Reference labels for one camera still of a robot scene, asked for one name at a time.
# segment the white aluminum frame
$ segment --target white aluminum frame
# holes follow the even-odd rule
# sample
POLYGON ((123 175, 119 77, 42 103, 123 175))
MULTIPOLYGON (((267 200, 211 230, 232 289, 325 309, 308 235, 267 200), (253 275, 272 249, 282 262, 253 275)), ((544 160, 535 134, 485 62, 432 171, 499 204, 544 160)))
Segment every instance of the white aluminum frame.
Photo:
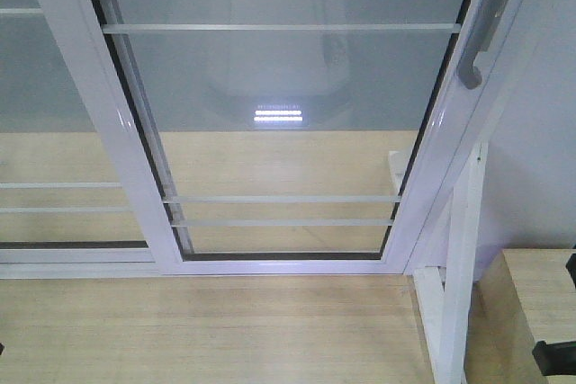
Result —
POLYGON ((468 90, 460 82, 456 73, 457 59, 463 54, 480 1, 471 1, 384 251, 385 259, 393 257, 402 263, 398 272, 412 274, 427 264, 428 241, 434 234, 435 222, 440 218, 473 146, 481 139, 482 127, 490 119, 491 107, 497 101, 494 85, 498 85, 501 75, 493 79, 492 71, 496 65, 499 71, 506 70, 510 59, 508 55, 503 56, 507 54, 504 49, 514 53, 521 49, 510 47, 513 42, 509 43, 506 38, 511 27, 516 25, 522 0, 508 0, 488 51, 476 59, 475 65, 483 77, 481 85, 468 90))
POLYGON ((437 268, 414 271, 436 384, 465 384, 464 355, 488 144, 475 146, 454 186, 445 287, 437 268))
MULTIPOLYGON (((419 238, 421 226, 434 203, 438 183, 446 177, 442 173, 446 173, 455 164, 457 169, 457 156, 466 150, 459 146, 464 132, 471 138, 475 136, 474 133, 468 133, 467 127, 475 114, 474 108, 480 99, 482 87, 463 96, 463 86, 455 75, 455 68, 464 51, 480 2, 471 1, 402 197, 405 204, 400 206, 382 260, 185 262, 174 240, 91 0, 39 0, 78 92, 116 166, 150 252, 163 274, 404 272, 419 238), (451 119, 447 115, 450 112, 459 114, 451 119)), ((484 72, 486 79, 489 73, 489 69, 484 72)), ((446 177, 444 184, 449 185, 450 180, 446 177)))

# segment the wooden floor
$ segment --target wooden floor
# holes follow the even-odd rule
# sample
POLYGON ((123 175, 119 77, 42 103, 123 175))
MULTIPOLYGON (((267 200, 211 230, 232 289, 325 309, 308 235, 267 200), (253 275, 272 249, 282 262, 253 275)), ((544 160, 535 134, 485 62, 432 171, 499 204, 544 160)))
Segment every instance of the wooden floor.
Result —
MULTIPOLYGON (((415 130, 162 133, 180 195, 395 195, 392 150, 410 148, 415 130)), ((1 183, 117 182, 94 132, 0 134, 1 183)), ((121 189, 3 190, 20 207, 124 207, 121 189)), ((387 219, 391 203, 185 204, 187 219, 387 219)), ((197 252, 369 251, 386 227, 204 227, 197 252)), ((121 213, 0 214, 1 242, 142 240, 121 213)))
POLYGON ((537 341, 576 339, 576 295, 566 262, 573 249, 503 250, 480 281, 485 310, 507 384, 575 384, 574 376, 543 377, 532 356, 537 341))
MULTIPOLYGON (((432 384, 415 301, 405 276, 0 281, 0 382, 432 384)), ((469 382, 499 382, 473 321, 469 382)))

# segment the glass pane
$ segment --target glass pane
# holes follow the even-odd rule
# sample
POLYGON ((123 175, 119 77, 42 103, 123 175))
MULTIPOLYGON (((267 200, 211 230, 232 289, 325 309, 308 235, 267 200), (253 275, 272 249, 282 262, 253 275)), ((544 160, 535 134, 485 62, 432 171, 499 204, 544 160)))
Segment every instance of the glass pane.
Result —
POLYGON ((116 1, 121 23, 209 26, 128 31, 179 197, 268 200, 184 202, 196 253, 380 251, 394 203, 362 199, 399 193, 451 32, 362 25, 451 24, 463 0, 116 1), (230 24, 255 27, 210 28, 230 24), (319 27, 266 27, 286 25, 319 27))
POLYGON ((143 241, 43 16, 0 16, 0 34, 0 247, 143 241))

